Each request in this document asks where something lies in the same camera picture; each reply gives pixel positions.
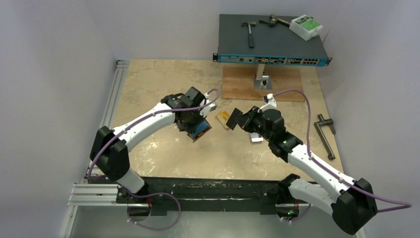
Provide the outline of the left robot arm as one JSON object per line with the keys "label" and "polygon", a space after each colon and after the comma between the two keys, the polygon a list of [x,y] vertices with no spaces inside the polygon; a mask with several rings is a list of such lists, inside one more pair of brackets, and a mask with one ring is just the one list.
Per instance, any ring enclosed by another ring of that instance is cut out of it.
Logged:
{"label": "left robot arm", "polygon": [[151,110],[136,119],[111,129],[98,129],[90,152],[92,161],[88,177],[94,166],[110,180],[128,190],[128,196],[141,203],[148,196],[147,184],[130,166],[129,152],[140,142],[160,129],[175,124],[180,132],[189,136],[206,121],[214,102],[209,93],[202,93],[191,87],[185,93],[163,97]]}

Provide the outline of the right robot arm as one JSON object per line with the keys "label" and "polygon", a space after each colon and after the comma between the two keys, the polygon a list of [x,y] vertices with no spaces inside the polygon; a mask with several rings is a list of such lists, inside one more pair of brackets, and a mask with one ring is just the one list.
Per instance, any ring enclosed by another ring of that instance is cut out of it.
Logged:
{"label": "right robot arm", "polygon": [[377,213],[371,184],[361,178],[353,178],[339,172],[312,153],[306,144],[286,130],[284,118],[277,109],[260,110],[252,107],[243,113],[234,109],[227,126],[240,127],[245,132],[257,133],[267,142],[271,152],[283,161],[309,175],[316,184],[302,178],[278,188],[279,198],[285,202],[293,198],[308,202],[329,214],[345,233],[354,235]]}

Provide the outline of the brown leather card holder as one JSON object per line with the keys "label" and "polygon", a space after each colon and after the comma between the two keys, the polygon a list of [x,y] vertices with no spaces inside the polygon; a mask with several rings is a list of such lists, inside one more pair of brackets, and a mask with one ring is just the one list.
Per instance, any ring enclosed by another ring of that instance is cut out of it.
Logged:
{"label": "brown leather card holder", "polygon": [[198,125],[198,127],[193,133],[188,133],[188,136],[193,140],[193,142],[195,142],[199,138],[204,136],[210,129],[212,129],[211,125],[205,119],[202,123]]}

